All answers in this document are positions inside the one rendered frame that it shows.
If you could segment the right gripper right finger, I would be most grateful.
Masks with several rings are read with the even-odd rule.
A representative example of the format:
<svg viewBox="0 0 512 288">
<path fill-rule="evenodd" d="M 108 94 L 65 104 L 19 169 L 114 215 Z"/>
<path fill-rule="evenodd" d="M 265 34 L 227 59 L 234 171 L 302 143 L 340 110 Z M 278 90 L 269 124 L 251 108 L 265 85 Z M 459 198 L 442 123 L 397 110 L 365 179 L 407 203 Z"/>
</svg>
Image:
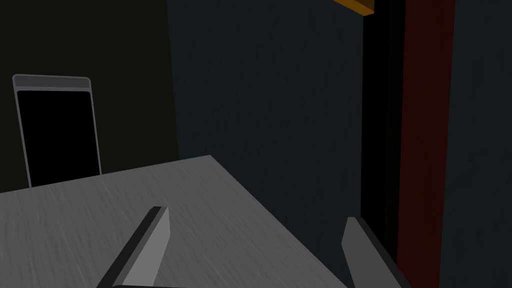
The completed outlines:
<svg viewBox="0 0 512 288">
<path fill-rule="evenodd" d="M 341 246 L 355 288 L 412 288 L 364 219 L 347 218 Z"/>
</svg>

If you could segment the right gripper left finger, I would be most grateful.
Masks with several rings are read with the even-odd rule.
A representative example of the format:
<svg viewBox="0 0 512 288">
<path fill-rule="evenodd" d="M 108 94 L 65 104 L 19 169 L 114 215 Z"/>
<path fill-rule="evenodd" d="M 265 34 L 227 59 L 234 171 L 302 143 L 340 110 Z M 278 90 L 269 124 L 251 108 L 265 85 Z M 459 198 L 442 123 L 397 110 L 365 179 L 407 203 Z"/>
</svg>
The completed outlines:
<svg viewBox="0 0 512 288">
<path fill-rule="evenodd" d="M 169 239 L 169 209 L 154 206 L 96 288 L 153 288 Z"/>
</svg>

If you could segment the grey table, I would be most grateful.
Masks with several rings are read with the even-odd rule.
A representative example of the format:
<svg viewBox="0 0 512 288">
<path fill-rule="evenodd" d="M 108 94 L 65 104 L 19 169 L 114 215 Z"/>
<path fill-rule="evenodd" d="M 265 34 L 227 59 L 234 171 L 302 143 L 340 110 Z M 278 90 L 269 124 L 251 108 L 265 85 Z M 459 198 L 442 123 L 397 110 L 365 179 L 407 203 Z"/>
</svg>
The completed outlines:
<svg viewBox="0 0 512 288">
<path fill-rule="evenodd" d="M 0 288 L 97 288 L 154 206 L 157 286 L 347 288 L 213 157 L 0 194 Z"/>
</svg>

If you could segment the grey appliance with black door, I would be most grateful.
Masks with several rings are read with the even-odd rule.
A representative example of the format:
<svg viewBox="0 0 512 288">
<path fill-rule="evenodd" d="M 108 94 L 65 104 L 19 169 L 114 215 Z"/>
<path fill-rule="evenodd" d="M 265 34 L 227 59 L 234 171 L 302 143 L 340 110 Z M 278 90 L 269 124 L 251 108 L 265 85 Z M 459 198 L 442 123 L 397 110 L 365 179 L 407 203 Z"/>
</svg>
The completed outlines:
<svg viewBox="0 0 512 288">
<path fill-rule="evenodd" d="M 12 77 L 30 188 L 102 174 L 88 77 Z"/>
</svg>

